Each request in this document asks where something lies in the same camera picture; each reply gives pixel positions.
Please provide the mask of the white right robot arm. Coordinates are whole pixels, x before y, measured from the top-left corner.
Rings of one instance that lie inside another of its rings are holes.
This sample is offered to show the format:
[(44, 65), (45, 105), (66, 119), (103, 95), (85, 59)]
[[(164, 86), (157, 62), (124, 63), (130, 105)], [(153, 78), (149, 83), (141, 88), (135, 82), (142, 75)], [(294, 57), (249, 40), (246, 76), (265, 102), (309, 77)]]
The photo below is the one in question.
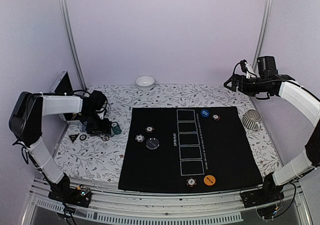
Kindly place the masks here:
[(302, 151), (281, 168), (268, 174), (263, 182), (264, 188), (259, 191), (258, 198), (262, 203), (269, 203), (278, 195), (278, 188), (303, 178), (306, 174), (320, 166), (320, 100), (313, 93), (299, 84), (292, 76), (280, 74), (273, 56), (257, 58), (258, 72), (245, 59), (239, 61), (236, 68), (243, 74), (232, 72), (231, 77), (223, 84), (233, 92), (241, 92), (249, 97), (265, 94), (265, 100), (272, 96), (288, 102), (288, 122), (282, 122), (284, 128), (291, 129), (288, 135), (298, 132), (303, 126), (309, 129), (309, 136), (303, 138), (306, 143)]

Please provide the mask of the blue small blind button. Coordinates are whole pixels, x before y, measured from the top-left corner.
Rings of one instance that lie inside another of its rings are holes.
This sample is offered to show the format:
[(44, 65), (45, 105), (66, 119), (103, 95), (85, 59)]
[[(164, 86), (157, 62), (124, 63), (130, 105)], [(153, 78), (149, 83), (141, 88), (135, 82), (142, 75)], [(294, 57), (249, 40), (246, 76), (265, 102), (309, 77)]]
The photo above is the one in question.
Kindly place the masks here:
[(207, 109), (202, 109), (200, 114), (204, 117), (204, 118), (208, 118), (210, 116), (210, 112)]

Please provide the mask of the red white poker chips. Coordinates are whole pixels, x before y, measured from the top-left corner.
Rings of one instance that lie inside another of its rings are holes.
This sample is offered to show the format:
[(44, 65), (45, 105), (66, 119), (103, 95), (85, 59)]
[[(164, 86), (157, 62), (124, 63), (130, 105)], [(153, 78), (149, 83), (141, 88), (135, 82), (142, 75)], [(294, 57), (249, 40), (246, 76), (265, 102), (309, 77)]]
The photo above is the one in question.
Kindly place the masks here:
[(153, 126), (147, 126), (147, 127), (145, 128), (145, 131), (146, 131), (147, 133), (153, 133), (153, 132), (155, 131), (155, 128), (154, 128)]

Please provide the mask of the black dealer button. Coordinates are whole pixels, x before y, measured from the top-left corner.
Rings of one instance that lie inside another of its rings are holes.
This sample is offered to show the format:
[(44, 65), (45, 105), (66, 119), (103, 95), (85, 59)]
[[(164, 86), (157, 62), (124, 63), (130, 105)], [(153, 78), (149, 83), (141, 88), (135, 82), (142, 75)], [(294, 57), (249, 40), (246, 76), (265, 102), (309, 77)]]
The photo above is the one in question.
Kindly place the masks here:
[(160, 142), (157, 138), (151, 137), (146, 141), (145, 145), (149, 150), (155, 150), (159, 147)]

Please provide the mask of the orange big blind button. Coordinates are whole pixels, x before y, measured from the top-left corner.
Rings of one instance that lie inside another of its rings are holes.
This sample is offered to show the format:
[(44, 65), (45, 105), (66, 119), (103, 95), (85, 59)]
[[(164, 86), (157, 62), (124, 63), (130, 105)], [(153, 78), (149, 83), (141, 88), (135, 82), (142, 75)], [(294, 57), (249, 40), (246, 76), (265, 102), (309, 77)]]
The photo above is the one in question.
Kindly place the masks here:
[(216, 183), (216, 178), (213, 175), (209, 174), (203, 178), (203, 182), (206, 186), (211, 187)]

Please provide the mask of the blue peach chips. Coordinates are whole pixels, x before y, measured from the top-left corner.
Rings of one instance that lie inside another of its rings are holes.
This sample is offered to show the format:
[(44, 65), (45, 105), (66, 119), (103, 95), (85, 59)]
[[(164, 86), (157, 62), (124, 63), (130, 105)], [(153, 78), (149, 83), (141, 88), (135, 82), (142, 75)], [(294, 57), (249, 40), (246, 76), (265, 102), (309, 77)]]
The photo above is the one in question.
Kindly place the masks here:
[(145, 137), (142, 134), (138, 134), (135, 136), (135, 141), (138, 143), (142, 143), (145, 140)]

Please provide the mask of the blue peach poker chip stack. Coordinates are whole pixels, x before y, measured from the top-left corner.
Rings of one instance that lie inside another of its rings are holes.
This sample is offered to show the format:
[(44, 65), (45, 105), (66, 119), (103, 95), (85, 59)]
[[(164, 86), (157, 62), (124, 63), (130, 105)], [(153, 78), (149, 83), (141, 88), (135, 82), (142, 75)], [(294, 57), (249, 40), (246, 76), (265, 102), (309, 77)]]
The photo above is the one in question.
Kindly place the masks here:
[(101, 134), (101, 135), (100, 135), (100, 138), (101, 138), (101, 140), (104, 141), (104, 142), (107, 142), (107, 141), (110, 140), (110, 136), (109, 136), (109, 135), (106, 135), (106, 134)]

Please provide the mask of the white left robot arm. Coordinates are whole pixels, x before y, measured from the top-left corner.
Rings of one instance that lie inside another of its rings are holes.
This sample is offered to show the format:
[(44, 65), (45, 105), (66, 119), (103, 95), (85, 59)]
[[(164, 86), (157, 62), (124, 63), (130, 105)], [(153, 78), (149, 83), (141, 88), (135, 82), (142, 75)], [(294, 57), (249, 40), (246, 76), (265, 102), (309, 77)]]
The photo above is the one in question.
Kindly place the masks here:
[(24, 91), (18, 97), (8, 122), (16, 137), (13, 144), (21, 146), (25, 162), (33, 163), (63, 202), (74, 198), (74, 190), (70, 187), (69, 177), (54, 161), (44, 143), (43, 117), (73, 114), (85, 126), (87, 134), (109, 134), (111, 122), (105, 118), (107, 106), (107, 97), (98, 90), (87, 95), (79, 95), (77, 91), (70, 94)]

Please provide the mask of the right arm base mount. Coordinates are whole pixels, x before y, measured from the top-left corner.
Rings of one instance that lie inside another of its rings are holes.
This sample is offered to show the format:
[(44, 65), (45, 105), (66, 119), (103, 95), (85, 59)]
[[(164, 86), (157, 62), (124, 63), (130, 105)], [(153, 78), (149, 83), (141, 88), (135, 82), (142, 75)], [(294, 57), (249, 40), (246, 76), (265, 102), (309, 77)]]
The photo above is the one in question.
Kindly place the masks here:
[(283, 205), (283, 186), (274, 188), (257, 188), (249, 191), (240, 191), (239, 195), (245, 208), (257, 207), (273, 203), (273, 205), (258, 208), (257, 215), (263, 220), (272, 220), (276, 217)]

